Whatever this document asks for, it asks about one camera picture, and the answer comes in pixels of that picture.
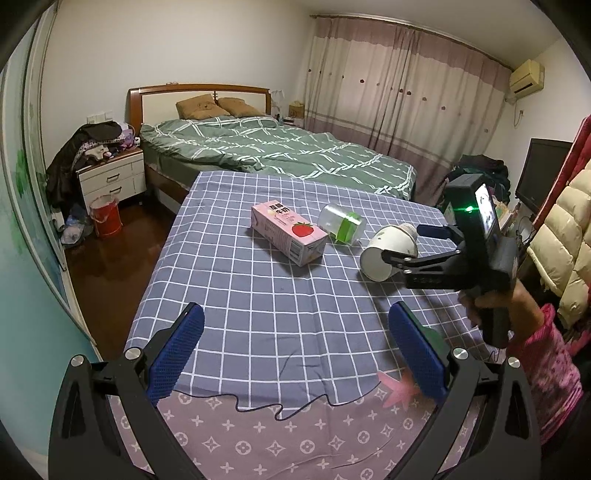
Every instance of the blue gripper pad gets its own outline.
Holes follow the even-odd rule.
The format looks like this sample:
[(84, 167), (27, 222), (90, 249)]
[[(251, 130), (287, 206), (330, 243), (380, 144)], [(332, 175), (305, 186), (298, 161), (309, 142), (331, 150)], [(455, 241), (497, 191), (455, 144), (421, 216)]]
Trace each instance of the blue gripper pad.
[(185, 311), (167, 330), (168, 341), (152, 363), (146, 395), (155, 407), (162, 398), (173, 392), (178, 378), (195, 349), (205, 327), (205, 314), (199, 305)]
[(443, 405), (449, 384), (450, 350), (443, 338), (421, 325), (403, 301), (390, 308), (388, 324), (423, 395)]

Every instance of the hand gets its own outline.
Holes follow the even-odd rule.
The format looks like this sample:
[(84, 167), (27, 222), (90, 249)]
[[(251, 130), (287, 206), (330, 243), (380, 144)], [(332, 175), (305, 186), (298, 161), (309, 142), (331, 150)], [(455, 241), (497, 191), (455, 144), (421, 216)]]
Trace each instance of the hand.
[(515, 282), (513, 290), (508, 292), (490, 291), (475, 300), (460, 292), (458, 299), (466, 308), (472, 326), (480, 327), (482, 324), (478, 309), (508, 309), (515, 342), (526, 341), (544, 324), (544, 314), (519, 280)]

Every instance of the white cup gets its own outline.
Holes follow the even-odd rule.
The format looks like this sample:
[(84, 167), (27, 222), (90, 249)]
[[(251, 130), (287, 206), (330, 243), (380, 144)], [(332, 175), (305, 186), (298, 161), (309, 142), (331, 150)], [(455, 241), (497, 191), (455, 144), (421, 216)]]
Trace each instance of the white cup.
[(359, 263), (361, 271), (370, 280), (382, 282), (398, 273), (400, 269), (382, 260), (382, 252), (390, 250), (411, 258), (418, 257), (417, 229), (410, 223), (388, 225), (382, 228), (369, 242), (361, 254)]

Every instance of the strawberry picture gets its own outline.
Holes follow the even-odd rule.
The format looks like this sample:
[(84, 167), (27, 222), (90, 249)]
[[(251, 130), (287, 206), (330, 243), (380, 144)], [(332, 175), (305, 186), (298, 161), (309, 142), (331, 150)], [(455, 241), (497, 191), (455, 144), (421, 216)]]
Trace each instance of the strawberry picture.
[(296, 223), (291, 231), (300, 238), (312, 235), (314, 233), (314, 227), (309, 223)]

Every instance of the silver screw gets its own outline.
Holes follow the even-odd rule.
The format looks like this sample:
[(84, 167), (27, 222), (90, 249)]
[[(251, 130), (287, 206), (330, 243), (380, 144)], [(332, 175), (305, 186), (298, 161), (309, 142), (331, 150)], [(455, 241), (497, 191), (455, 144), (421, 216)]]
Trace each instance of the silver screw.
[(135, 360), (137, 358), (139, 358), (139, 356), (142, 354), (142, 350), (140, 350), (139, 348), (130, 348), (129, 350), (127, 350), (125, 352), (125, 358), (127, 360)]
[(70, 360), (70, 365), (73, 367), (79, 367), (84, 363), (84, 357), (82, 355), (76, 355), (72, 360)]
[(468, 352), (463, 348), (456, 348), (453, 351), (453, 356), (456, 357), (458, 360), (465, 360), (468, 358)]
[(510, 367), (513, 368), (519, 368), (521, 366), (521, 362), (519, 361), (519, 359), (515, 358), (514, 356), (510, 356), (509, 360), (507, 360), (507, 363)]

